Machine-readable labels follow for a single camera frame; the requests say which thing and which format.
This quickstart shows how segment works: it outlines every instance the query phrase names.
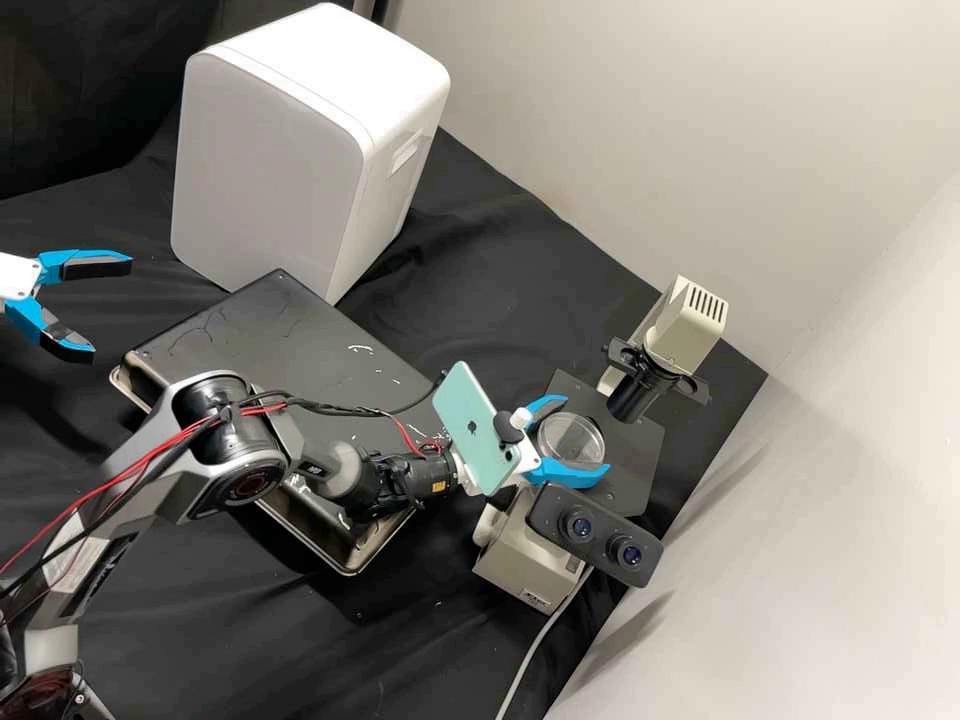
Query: smartphone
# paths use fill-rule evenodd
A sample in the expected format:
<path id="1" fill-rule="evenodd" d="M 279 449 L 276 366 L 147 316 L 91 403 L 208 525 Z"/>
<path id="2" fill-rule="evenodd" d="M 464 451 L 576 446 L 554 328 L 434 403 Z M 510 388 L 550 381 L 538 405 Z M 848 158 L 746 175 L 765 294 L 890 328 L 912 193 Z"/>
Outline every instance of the smartphone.
<path id="1" fill-rule="evenodd" d="M 520 463 L 520 450 L 501 442 L 493 426 L 496 408 L 462 360 L 433 394 L 433 409 L 473 482 L 484 495 L 493 495 Z"/>

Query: scratch mark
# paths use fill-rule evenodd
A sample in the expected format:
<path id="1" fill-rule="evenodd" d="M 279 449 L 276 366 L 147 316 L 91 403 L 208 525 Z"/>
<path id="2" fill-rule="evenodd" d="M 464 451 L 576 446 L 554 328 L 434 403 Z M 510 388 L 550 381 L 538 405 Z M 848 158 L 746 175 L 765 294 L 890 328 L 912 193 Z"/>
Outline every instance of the scratch mark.
<path id="1" fill-rule="evenodd" d="M 377 701 L 377 709 L 373 711 L 374 717 L 380 717 L 380 708 L 383 707 L 383 681 L 377 680 L 377 688 L 380 690 L 380 699 Z"/>
<path id="2" fill-rule="evenodd" d="M 284 293 L 284 295 L 283 295 L 283 307 L 280 308 L 280 312 L 278 312 L 276 316 L 277 316 L 277 317 L 280 317 L 281 315 L 283 315 L 283 314 L 287 311 L 287 308 L 288 308 L 288 307 L 290 307 L 290 295 L 287 294 L 287 293 Z"/>
<path id="3" fill-rule="evenodd" d="M 211 310 L 209 313 L 207 313 L 207 319 L 203 321 L 203 325 L 201 327 L 190 328 L 189 330 L 185 330 L 180 335 L 178 335 L 174 339 L 174 341 L 170 343 L 170 347 L 167 348 L 167 354 L 173 357 L 173 349 L 177 346 L 177 344 L 181 340 L 183 340 L 187 335 L 193 332 L 202 332 L 204 335 L 207 336 L 207 340 L 210 341 L 210 344 L 213 345 L 213 335 L 210 334 L 210 331 L 207 328 L 210 326 L 210 321 L 213 320 L 214 315 L 219 315 L 221 318 L 223 318 L 224 322 L 227 321 L 227 316 L 223 314 L 222 308 Z"/>
<path id="4" fill-rule="evenodd" d="M 293 332 L 293 329 L 302 322 L 303 322 L 302 318 L 300 320 L 294 320 L 293 324 L 287 329 L 287 332 L 285 332 L 283 336 L 290 337 L 290 333 Z"/>

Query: microscope base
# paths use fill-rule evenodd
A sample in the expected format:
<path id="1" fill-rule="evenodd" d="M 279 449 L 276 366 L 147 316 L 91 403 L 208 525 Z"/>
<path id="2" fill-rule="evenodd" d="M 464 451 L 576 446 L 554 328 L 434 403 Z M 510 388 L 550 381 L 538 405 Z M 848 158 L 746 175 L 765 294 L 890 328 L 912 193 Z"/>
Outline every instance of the microscope base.
<path id="1" fill-rule="evenodd" d="M 629 425 L 614 419 L 607 410 L 606 396 L 563 370 L 553 373 L 546 394 L 566 395 L 569 399 L 563 409 L 590 418 L 603 434 L 604 460 L 610 463 L 610 470 L 583 493 L 624 517 L 642 515 L 660 460 L 663 428 L 647 418 Z"/>

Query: black cloth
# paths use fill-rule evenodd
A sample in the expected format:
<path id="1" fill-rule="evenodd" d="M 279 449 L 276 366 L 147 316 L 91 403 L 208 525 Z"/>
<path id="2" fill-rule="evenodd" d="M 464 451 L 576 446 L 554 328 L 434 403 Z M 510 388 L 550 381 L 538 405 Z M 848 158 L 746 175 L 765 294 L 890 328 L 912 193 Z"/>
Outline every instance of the black cloth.
<path id="1" fill-rule="evenodd" d="M 223 296 L 170 250 L 175 130 L 123 168 L 0 203 L 6 251 L 136 258 L 130 277 L 41 296 L 96 344 L 92 367 L 57 361 L 0 320 L 0 557 L 91 487 L 141 419 L 106 381 L 121 355 Z M 427 376 L 467 360 L 512 407 L 555 367 L 595 381 L 601 344 L 632 331 L 656 296 L 440 132 L 400 237 L 339 307 Z M 658 532 L 764 377 L 723 343 L 702 374 L 710 406 L 664 399 L 654 412 L 667 440 L 645 523 Z M 418 513 L 349 580 L 301 576 L 227 515 L 158 523 L 81 624 L 87 677 L 121 718 L 489 720 L 544 617 L 472 575 L 479 510 L 461 495 Z M 622 592 L 594 574 L 510 717 L 544 714 Z"/>
<path id="2" fill-rule="evenodd" d="M 127 162 L 176 101 L 218 0 L 4 0 L 0 197 Z"/>

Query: white speaker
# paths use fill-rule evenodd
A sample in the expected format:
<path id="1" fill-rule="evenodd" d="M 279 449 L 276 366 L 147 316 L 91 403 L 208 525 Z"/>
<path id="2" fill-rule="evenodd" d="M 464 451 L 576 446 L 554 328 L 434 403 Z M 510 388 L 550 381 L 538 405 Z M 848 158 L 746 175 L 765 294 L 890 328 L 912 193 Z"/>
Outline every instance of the white speaker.
<path id="1" fill-rule="evenodd" d="M 283 267 L 336 302 L 400 231 L 449 88 L 439 62 L 329 3 L 192 56 L 177 257 L 227 290 Z"/>

